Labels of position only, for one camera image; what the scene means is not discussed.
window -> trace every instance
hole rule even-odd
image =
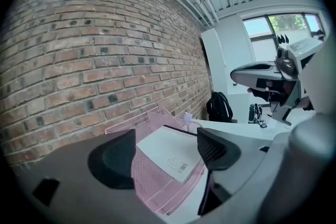
[[[275,14],[244,21],[257,61],[274,61],[278,47],[308,37],[320,38],[323,28],[315,14]]]
[[[287,45],[311,37],[303,16],[300,14],[270,16],[269,20],[272,23],[277,39],[283,40],[282,37],[285,38],[285,42],[279,42],[280,47],[286,48]]]

white desk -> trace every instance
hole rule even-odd
[[[267,140],[273,140],[274,136],[279,133],[275,129],[261,129],[257,124],[223,123],[202,120],[193,121],[199,123],[204,128],[212,128],[219,131],[230,132],[236,135]],[[197,211],[203,198],[206,185],[206,177],[207,171],[204,173],[191,194],[174,211],[174,213],[172,213],[170,216],[158,216],[168,224],[185,224],[198,219],[199,216],[197,215]]]

barcode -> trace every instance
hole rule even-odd
[[[186,169],[187,166],[188,165],[186,163],[182,164],[181,167],[180,167],[180,169],[178,169],[177,172],[181,174]]]

pink mesh tray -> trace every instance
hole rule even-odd
[[[166,108],[153,108],[120,124],[107,128],[105,134],[135,129],[136,143],[162,127],[169,125],[180,130],[195,133],[198,123],[174,118]],[[136,149],[132,163],[136,195],[153,212],[170,215],[191,193],[204,173],[202,160],[184,182],[179,182],[156,166],[140,149]]]

tree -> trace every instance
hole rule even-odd
[[[278,15],[269,17],[275,31],[304,30],[305,23],[301,15]]]

